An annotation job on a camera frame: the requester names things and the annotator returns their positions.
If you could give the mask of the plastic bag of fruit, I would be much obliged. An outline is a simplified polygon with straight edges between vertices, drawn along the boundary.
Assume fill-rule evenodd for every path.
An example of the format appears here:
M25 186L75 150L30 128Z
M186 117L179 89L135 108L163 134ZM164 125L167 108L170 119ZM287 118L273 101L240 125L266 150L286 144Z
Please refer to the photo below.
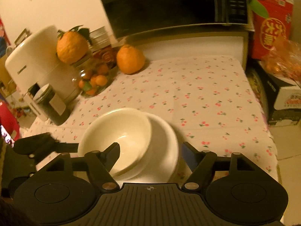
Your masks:
M300 44L279 36L260 65L271 75L300 82Z

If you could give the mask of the large orange on jar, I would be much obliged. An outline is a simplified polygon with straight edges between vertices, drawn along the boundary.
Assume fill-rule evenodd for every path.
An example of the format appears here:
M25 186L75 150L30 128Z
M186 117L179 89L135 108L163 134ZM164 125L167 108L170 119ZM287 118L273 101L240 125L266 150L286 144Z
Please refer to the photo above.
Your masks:
M76 31L60 32L57 41L57 56L65 64L73 64L87 54L89 50L86 38Z

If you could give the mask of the dark tea jar metal lid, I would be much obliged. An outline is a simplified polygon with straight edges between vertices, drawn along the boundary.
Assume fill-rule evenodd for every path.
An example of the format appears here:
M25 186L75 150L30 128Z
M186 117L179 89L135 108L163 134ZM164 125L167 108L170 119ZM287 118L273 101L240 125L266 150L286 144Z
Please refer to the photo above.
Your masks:
M57 126L70 116L70 110L50 84L41 87L33 98L38 107Z

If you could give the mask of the cherry print tablecloth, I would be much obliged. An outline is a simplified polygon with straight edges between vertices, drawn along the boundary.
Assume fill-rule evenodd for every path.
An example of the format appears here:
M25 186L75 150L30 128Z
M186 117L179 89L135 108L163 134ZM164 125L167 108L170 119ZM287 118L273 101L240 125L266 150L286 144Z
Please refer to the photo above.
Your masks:
M78 97L61 126L36 119L26 136L49 132L79 142L99 116L128 107L166 120L198 150L219 156L240 152L277 179L277 148L263 110L239 61L232 56L196 56L153 61L135 75L119 73L95 97Z

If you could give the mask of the red gift box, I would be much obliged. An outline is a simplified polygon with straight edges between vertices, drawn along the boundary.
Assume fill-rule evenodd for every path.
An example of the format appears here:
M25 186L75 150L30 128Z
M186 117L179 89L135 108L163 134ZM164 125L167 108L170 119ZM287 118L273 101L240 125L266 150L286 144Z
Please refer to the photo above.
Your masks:
M249 0L255 32L249 55L260 60L279 37L288 38L291 30L293 0Z

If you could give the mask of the orange citrus on table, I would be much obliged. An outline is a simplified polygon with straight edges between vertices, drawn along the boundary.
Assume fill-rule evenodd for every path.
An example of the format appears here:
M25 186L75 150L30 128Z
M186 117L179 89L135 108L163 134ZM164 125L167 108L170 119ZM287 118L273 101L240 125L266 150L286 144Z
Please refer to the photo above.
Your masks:
M131 75L144 67L146 58L141 50L125 44L118 51L116 61L122 73Z

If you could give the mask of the large white bowl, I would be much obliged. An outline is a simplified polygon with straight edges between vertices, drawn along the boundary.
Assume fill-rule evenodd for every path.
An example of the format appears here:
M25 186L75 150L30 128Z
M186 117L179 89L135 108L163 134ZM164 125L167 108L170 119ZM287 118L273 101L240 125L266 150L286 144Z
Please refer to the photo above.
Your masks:
M146 157L131 171L113 176L123 183L167 183L173 176L179 159L179 144L173 128L164 119L151 113L148 117L152 136Z

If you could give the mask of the black microwave oven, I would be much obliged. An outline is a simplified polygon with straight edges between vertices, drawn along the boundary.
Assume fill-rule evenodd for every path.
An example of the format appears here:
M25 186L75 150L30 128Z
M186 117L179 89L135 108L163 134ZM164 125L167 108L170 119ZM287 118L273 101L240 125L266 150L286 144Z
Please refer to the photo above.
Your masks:
M247 0L101 0L116 38L170 27L249 22Z

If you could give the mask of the white Changhong air fryer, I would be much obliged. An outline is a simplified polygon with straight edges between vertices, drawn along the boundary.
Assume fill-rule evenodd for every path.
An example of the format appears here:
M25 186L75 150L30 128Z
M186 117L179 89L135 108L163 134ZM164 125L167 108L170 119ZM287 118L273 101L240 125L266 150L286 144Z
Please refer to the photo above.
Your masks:
M51 25L28 36L5 62L5 68L25 102L42 121L46 121L47 116L29 94L32 86L50 84L66 105L80 94L80 89L72 81L78 75L77 71L61 62L56 55L57 30Z

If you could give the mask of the smartphone with lit screen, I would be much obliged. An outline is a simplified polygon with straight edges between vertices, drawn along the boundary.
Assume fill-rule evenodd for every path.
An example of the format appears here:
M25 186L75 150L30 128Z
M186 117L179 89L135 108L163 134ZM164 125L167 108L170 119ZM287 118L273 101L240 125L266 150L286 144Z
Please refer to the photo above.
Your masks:
M14 143L15 143L14 139L6 131L6 129L4 128L3 125L1 125L1 137L3 138L3 140L5 141L5 143L7 143L8 145L10 145L11 147L14 146Z

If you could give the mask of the white printed carton box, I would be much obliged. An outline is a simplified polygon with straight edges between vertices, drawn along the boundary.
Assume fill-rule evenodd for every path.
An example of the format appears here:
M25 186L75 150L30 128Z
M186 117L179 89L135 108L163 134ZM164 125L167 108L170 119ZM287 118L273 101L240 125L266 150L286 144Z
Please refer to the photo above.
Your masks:
M257 62L259 75L267 99L267 122L273 126L296 125L300 121L300 86L293 80L267 73Z

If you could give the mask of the small cream bowl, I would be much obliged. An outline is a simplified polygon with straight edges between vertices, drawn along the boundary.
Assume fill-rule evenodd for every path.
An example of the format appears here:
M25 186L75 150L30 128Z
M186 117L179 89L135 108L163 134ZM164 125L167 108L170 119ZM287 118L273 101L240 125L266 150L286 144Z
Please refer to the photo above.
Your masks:
M120 156L110 174L120 180L137 176L149 161L152 126L147 115L134 108L119 108L98 117L86 129L78 155L99 150L112 143L120 145Z

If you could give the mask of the glass jar of kumquats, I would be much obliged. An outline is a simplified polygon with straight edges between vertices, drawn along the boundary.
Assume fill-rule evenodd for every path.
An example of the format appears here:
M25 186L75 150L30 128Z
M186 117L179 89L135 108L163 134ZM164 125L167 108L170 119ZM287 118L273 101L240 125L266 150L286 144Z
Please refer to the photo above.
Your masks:
M105 90L113 81L111 69L116 66L116 53L105 27L90 32L89 36L87 53L72 64L78 73L72 82L84 97L96 96Z

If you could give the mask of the framed picture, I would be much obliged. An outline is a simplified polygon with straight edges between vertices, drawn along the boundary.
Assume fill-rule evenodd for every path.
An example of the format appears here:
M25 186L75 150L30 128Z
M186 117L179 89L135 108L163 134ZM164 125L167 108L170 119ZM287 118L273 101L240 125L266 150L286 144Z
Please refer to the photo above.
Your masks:
M20 43L27 39L31 34L31 31L25 28L14 41L15 46L17 47L18 45L20 45Z

